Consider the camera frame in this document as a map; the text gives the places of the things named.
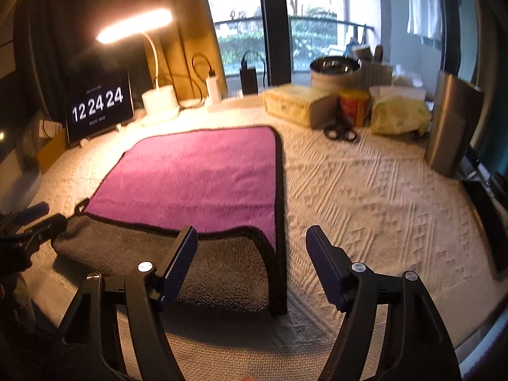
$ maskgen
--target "metal cylinder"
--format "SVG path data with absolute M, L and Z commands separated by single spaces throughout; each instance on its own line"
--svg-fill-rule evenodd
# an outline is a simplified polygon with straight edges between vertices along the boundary
M 444 71 L 439 73 L 432 130 L 425 151 L 428 165 L 452 177 L 464 157 L 482 112 L 482 91 Z

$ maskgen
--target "microfiber cloth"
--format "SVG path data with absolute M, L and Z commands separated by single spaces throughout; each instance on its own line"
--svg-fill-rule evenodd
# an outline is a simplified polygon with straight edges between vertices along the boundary
M 179 300 L 281 315 L 283 178 L 280 136 L 271 127 L 146 138 L 124 153 L 52 245 L 91 270 L 119 275 L 141 261 L 157 264 L 192 225 L 199 244 Z

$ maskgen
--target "yellow tissue package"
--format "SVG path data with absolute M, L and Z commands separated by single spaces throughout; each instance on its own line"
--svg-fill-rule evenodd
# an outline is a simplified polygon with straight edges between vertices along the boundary
M 372 106 L 370 130 L 377 135 L 402 135 L 418 130 L 422 136 L 432 120 L 424 101 L 393 96 L 377 100 Z
M 311 128 L 323 128 L 335 119 L 337 97 L 312 87 L 285 84 L 263 94 L 266 112 Z

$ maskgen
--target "red and yellow container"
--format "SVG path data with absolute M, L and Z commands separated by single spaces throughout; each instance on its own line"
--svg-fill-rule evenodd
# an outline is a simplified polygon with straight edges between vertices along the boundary
M 358 127 L 365 125 L 370 94 L 363 90 L 341 89 L 339 96 L 342 112 L 351 123 Z

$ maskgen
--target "lamp head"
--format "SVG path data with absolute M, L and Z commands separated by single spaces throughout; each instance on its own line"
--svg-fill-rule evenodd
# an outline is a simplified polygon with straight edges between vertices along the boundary
M 115 43 L 134 34 L 167 26 L 172 20 L 171 12 L 165 8 L 148 11 L 109 26 L 99 33 L 97 40 L 102 44 Z

